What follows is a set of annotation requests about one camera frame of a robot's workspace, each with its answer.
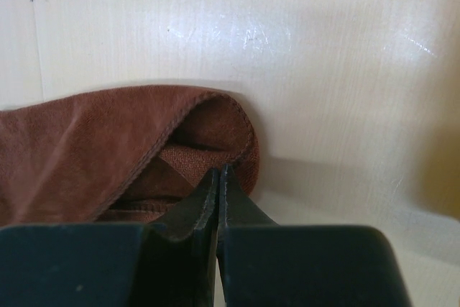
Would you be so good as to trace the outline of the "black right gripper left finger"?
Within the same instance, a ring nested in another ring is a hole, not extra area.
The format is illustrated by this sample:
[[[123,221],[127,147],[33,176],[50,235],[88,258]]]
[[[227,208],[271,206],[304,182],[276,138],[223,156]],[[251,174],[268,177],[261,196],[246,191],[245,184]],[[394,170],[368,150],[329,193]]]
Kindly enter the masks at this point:
[[[219,172],[148,224],[1,229],[3,306],[212,306]]]

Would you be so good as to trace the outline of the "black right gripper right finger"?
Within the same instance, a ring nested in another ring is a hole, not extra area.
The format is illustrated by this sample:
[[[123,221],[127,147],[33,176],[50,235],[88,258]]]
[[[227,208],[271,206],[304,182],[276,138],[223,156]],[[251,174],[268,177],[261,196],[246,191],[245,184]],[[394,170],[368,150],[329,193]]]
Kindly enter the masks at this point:
[[[242,190],[219,183],[216,250],[228,306],[409,306],[390,243],[369,226],[281,226]]]

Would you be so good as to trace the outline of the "brown towel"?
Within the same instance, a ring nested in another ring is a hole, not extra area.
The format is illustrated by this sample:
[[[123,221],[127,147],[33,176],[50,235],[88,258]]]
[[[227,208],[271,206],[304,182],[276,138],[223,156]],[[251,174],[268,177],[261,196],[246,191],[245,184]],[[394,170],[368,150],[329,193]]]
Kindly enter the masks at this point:
[[[150,222],[211,168],[259,175],[257,136],[221,91],[132,86],[1,113],[1,224]]]

